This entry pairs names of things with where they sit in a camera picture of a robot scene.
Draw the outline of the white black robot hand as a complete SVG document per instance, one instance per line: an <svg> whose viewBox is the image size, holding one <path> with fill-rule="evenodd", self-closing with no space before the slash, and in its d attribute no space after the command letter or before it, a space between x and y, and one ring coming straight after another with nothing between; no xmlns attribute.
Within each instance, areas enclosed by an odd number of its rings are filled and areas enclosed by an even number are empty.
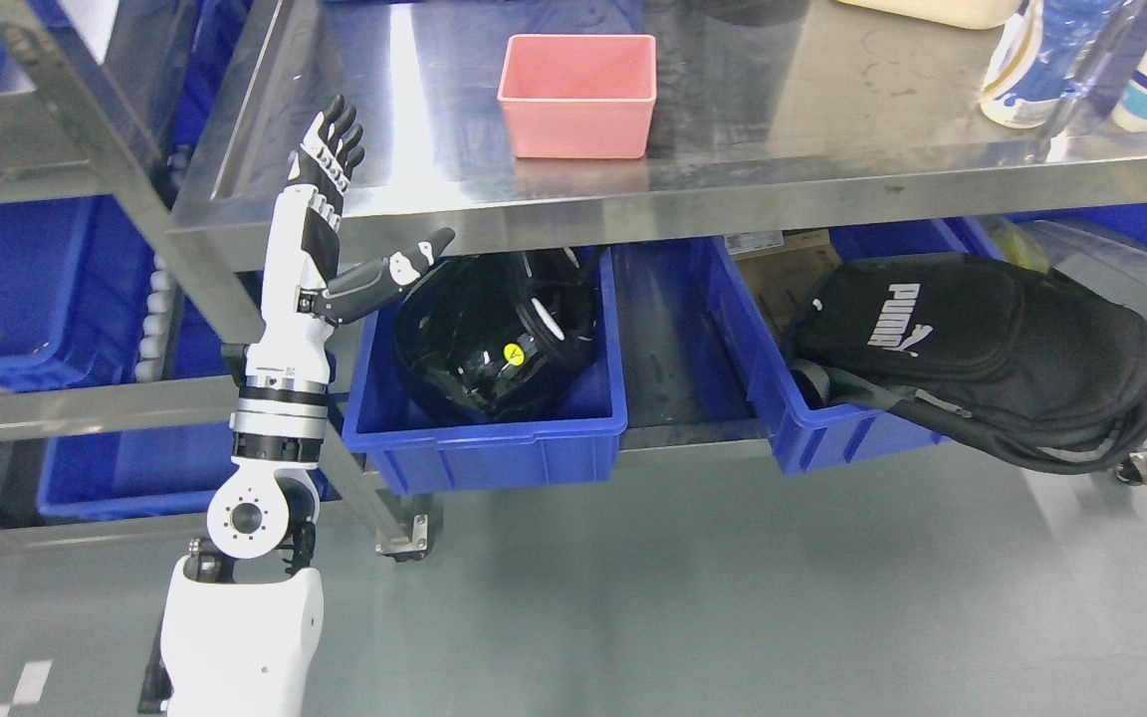
<svg viewBox="0 0 1147 717"><path fill-rule="evenodd" d="M323 344L336 327L413 290L457 237L454 229L436 229L353 268L340 268L344 195L364 159L361 140L356 107L336 95L292 146L290 172L270 223L260 346Z"/></svg>

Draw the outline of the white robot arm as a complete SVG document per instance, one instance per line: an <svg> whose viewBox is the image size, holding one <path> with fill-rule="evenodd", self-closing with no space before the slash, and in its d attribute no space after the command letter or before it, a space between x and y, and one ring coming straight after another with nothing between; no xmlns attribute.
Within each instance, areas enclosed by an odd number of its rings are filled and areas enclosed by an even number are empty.
<svg viewBox="0 0 1147 717"><path fill-rule="evenodd" d="M313 471L331 359L320 341L260 340L224 354L237 385L235 469L209 502L204 535L171 569L136 709L301 716L323 634Z"/></svg>

